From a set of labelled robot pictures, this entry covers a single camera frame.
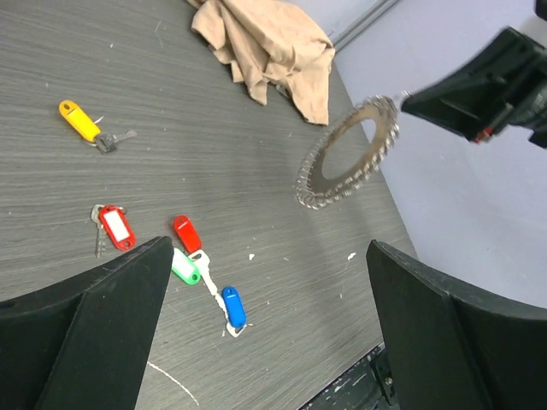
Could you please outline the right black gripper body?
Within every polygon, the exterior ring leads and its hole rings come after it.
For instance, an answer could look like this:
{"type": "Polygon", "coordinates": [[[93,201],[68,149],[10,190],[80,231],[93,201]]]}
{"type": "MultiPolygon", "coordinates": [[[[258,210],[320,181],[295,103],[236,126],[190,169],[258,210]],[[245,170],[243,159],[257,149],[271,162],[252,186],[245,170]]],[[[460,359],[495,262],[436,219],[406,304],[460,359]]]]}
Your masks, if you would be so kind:
{"type": "Polygon", "coordinates": [[[494,99],[494,111],[485,127],[472,142],[488,142],[507,126],[532,132],[528,141],[546,148],[546,48],[537,44],[518,49],[518,65],[504,79],[500,97],[494,99]]]}

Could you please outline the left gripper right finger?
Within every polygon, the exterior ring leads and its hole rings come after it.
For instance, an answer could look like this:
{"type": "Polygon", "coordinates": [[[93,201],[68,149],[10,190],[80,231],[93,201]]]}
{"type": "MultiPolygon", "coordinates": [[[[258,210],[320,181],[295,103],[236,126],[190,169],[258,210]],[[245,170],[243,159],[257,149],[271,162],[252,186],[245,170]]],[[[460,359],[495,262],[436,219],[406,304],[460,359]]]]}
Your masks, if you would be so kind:
{"type": "Polygon", "coordinates": [[[387,243],[366,254],[402,409],[544,409],[546,310],[433,269],[387,243]]]}

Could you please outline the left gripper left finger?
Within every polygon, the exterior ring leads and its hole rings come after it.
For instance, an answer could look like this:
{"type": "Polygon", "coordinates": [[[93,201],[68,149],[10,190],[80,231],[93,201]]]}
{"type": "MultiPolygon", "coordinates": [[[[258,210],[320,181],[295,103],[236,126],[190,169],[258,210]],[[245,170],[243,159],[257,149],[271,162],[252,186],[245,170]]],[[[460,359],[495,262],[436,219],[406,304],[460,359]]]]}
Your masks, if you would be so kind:
{"type": "Polygon", "coordinates": [[[171,272],[155,237],[1,303],[3,409],[133,409],[171,272]]]}

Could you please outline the large metal keyring strip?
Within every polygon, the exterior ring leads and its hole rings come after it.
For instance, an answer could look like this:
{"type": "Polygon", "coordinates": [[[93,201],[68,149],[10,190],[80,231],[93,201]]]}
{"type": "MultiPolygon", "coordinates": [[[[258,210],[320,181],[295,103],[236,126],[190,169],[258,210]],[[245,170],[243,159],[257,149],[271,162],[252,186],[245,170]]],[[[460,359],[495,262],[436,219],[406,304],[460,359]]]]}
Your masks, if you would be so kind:
{"type": "Polygon", "coordinates": [[[301,162],[295,183],[298,202],[319,210],[363,187],[398,139],[397,116],[409,96],[401,91],[367,97],[332,125],[301,162]]]}

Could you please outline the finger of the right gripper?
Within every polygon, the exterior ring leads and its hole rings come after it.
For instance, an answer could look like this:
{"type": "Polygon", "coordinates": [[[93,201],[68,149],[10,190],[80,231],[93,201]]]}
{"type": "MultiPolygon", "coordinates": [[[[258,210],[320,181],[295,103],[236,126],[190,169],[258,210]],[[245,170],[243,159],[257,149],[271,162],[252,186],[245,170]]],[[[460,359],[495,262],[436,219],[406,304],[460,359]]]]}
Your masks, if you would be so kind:
{"type": "Polygon", "coordinates": [[[472,141],[491,118],[504,79],[518,65],[518,49],[534,44],[538,42],[506,27],[453,74],[410,94],[401,111],[472,141]]]}

